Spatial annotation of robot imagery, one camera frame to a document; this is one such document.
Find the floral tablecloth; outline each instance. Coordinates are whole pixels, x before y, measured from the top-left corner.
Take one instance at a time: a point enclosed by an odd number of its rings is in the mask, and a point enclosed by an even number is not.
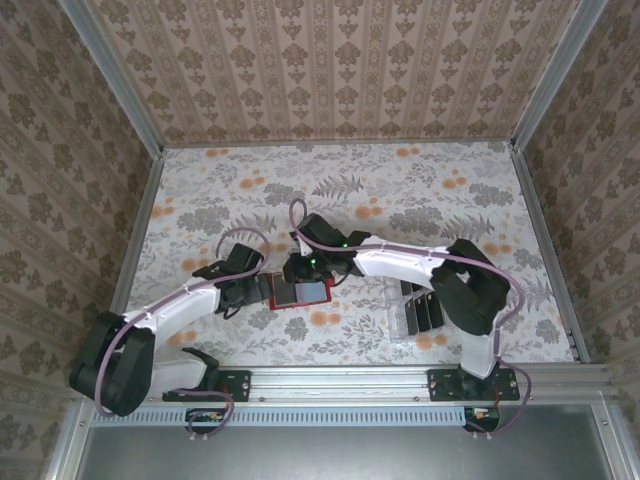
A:
[[[505,359],[573,360],[506,143],[176,149],[163,158],[129,308],[211,263],[221,234],[233,227],[264,232],[273,246],[267,270],[279,270],[296,248],[288,204],[304,197],[346,234],[365,230],[432,246],[472,240],[527,294],[522,314],[504,327]],[[259,245],[248,235],[236,240]],[[195,346],[223,365],[458,362],[451,326],[392,343],[383,288],[381,278],[349,278],[332,291],[332,303],[278,312],[252,305],[229,320],[202,317],[163,349]]]

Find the wall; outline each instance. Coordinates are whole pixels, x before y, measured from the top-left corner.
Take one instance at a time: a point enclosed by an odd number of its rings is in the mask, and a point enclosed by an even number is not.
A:
[[[165,144],[502,138],[576,0],[90,0]]]
[[[0,2],[0,477],[37,478],[150,167],[55,1]]]
[[[590,353],[640,437],[640,2],[609,1],[525,156]]]

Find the purple cable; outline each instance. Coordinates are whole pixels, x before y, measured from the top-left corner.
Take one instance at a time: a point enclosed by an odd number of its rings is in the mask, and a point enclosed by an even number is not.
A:
[[[136,323],[144,320],[147,317],[147,315],[153,315],[154,313],[158,312],[162,307],[164,307],[165,305],[167,305],[167,304],[173,302],[174,300],[182,297],[183,295],[189,295],[189,294],[191,294],[193,292],[196,292],[196,291],[198,291],[198,290],[200,290],[202,288],[209,287],[209,286],[212,286],[212,285],[216,285],[217,283],[226,282],[226,281],[229,281],[229,280],[238,280],[240,278],[245,278],[245,277],[250,277],[250,276],[255,275],[256,273],[258,273],[260,270],[262,270],[262,268],[267,264],[267,262],[269,261],[269,256],[271,255],[271,245],[269,244],[269,241],[267,240],[267,237],[265,237],[262,232],[260,232],[259,230],[256,230],[255,228],[251,228],[251,227],[233,228],[233,229],[229,230],[228,232],[226,232],[224,235],[222,235],[222,237],[220,237],[220,241],[218,242],[218,245],[216,246],[216,256],[217,256],[217,254],[218,254],[218,252],[220,250],[220,245],[222,244],[222,241],[225,238],[227,238],[229,235],[232,235],[233,233],[240,232],[240,231],[254,233],[254,234],[258,235],[258,237],[260,237],[260,239],[264,242],[264,245],[266,247],[266,252],[265,252],[265,255],[264,255],[264,259],[262,260],[262,262],[260,262],[260,264],[256,268],[254,268],[252,270],[249,270],[248,272],[238,273],[238,274],[235,274],[235,275],[227,275],[226,277],[216,278],[215,280],[203,280],[202,282],[198,282],[198,283],[194,283],[193,285],[190,285],[187,289],[178,290],[178,291],[174,292],[173,294],[169,295],[168,297],[166,297],[165,299],[161,300],[160,302],[156,303],[155,305],[151,306],[149,309],[145,310],[144,312],[139,314],[137,317],[135,317],[132,320],[130,320],[116,334],[116,336],[113,338],[113,340],[111,341],[111,343],[107,347],[107,350],[105,351],[104,356],[102,357],[102,363],[100,363],[100,368],[98,369],[98,375],[96,377],[96,386],[95,386],[95,389],[93,391],[93,398],[94,398],[96,410],[98,411],[98,413],[100,415],[102,415],[103,417],[113,417],[113,416],[115,416],[114,413],[107,412],[102,407],[102,401],[101,401],[102,383],[104,381],[104,376],[105,376],[105,373],[107,371],[107,366],[109,365],[109,360],[111,359],[113,353],[115,352],[118,343],[120,343],[120,340],[122,340],[122,338],[127,334],[127,332],[129,330],[131,330],[135,326]]]
[[[208,438],[208,437],[213,437],[214,435],[220,433],[220,431],[227,425],[227,423],[229,423],[229,420],[231,420],[231,416],[233,415],[233,412],[236,408],[235,407],[236,403],[233,401],[233,397],[228,393],[224,393],[224,392],[216,392],[216,391],[192,392],[191,390],[178,389],[178,390],[174,390],[173,393],[177,393],[178,395],[191,395],[194,397],[222,397],[227,402],[229,402],[229,410],[226,412],[226,415],[224,416],[220,424],[209,433],[200,434],[200,433],[194,432],[193,422],[196,418],[202,417],[204,415],[208,415],[211,412],[201,411],[191,415],[189,417],[189,423],[187,424],[187,430],[192,435],[192,438],[203,438],[205,436]]]
[[[494,344],[493,344],[493,354],[494,357],[496,358],[496,361],[501,363],[502,365],[506,366],[507,368],[512,368],[513,370],[515,370],[516,372],[521,373],[525,379],[527,380],[527,390],[526,393],[524,395],[524,398],[522,400],[522,403],[520,404],[520,407],[518,408],[518,411],[516,412],[515,416],[511,419],[511,421],[509,421],[504,427],[500,427],[498,430],[493,432],[493,435],[497,434],[498,432],[501,432],[505,429],[507,429],[508,427],[510,427],[511,425],[513,425],[514,421],[518,419],[518,417],[520,417],[520,415],[522,414],[522,410],[524,409],[524,407],[527,405],[527,402],[529,401],[529,397],[531,396],[531,377],[529,376],[529,374],[527,374],[524,370],[522,370],[519,367],[513,366],[507,362],[505,362],[504,360],[502,360],[500,358],[499,352],[500,352],[500,327],[502,325],[504,325],[505,322],[507,322],[509,319],[515,317],[520,310],[522,310],[522,308],[524,307],[525,304],[525,293],[524,293],[524,289],[522,288],[522,286],[518,283],[518,281],[513,278],[511,275],[509,275],[507,272],[500,270],[499,268],[493,266],[493,265],[489,265],[487,263],[481,262],[479,260],[474,260],[472,258],[465,258],[465,257],[459,257],[457,255],[450,255],[448,253],[442,253],[442,252],[434,252],[431,250],[423,250],[420,248],[412,248],[412,247],[402,247],[402,246],[398,246],[398,245],[389,245],[389,244],[377,244],[377,245],[354,245],[351,247],[331,247],[329,245],[322,245],[321,243],[315,242],[313,240],[311,240],[310,238],[308,238],[307,236],[305,236],[300,229],[298,228],[298,225],[295,222],[295,219],[293,218],[293,208],[296,206],[296,204],[299,203],[302,205],[303,209],[304,209],[304,216],[307,216],[307,204],[304,202],[304,200],[302,200],[301,198],[296,198],[294,199],[291,204],[289,205],[289,221],[291,222],[291,226],[293,227],[294,231],[296,232],[296,235],[299,239],[301,239],[304,243],[306,243],[307,245],[310,245],[312,247],[315,247],[319,250],[324,250],[327,252],[337,252],[337,253],[343,253],[343,252],[358,252],[358,251],[362,251],[362,250],[390,250],[390,251],[394,251],[394,252],[402,252],[402,253],[409,253],[412,255],[422,255],[425,257],[433,257],[433,258],[442,258],[445,260],[451,260],[454,262],[459,262],[459,263],[464,263],[467,265],[472,265],[475,267],[480,267],[480,268],[484,268],[485,270],[488,270],[492,273],[495,273],[497,275],[500,275],[501,277],[503,277],[504,279],[508,280],[509,283],[511,285],[513,285],[513,287],[515,288],[515,290],[518,292],[518,303],[516,304],[516,306],[513,308],[513,310],[507,312],[504,317],[502,317],[500,320],[498,320],[495,323],[495,337],[494,337]],[[481,432],[483,433],[485,436],[489,436],[488,432]]]

